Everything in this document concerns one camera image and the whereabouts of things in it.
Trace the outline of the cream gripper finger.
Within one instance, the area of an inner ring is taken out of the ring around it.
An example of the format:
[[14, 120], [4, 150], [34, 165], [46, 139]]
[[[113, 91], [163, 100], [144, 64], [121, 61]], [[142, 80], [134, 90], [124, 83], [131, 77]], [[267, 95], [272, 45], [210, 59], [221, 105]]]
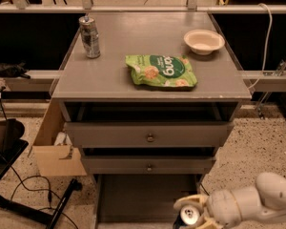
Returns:
[[206, 195], [201, 194], [190, 195], [184, 198], [180, 198], [174, 203], [174, 209], [176, 211], [180, 211], [184, 206], [192, 205], [200, 213], [202, 213], [204, 211], [204, 206], [206, 204], [207, 198], [208, 197]]
[[200, 225], [195, 229], [223, 229], [223, 225], [217, 223], [214, 219], [204, 217]]

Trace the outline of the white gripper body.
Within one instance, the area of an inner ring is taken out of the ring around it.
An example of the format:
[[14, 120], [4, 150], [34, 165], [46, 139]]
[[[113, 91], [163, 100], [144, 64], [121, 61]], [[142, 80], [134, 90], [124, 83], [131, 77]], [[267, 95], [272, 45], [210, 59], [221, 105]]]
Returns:
[[229, 190], [215, 191], [206, 202], [209, 215], [225, 229], [231, 229], [241, 222], [241, 214], [235, 196]]

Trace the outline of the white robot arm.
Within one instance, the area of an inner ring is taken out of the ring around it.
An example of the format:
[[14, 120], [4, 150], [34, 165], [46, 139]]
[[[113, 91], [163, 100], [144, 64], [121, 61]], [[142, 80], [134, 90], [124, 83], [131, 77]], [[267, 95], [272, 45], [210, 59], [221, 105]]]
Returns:
[[261, 173], [254, 186], [180, 198], [174, 209], [173, 229], [232, 229], [247, 220], [286, 222], [286, 178]]

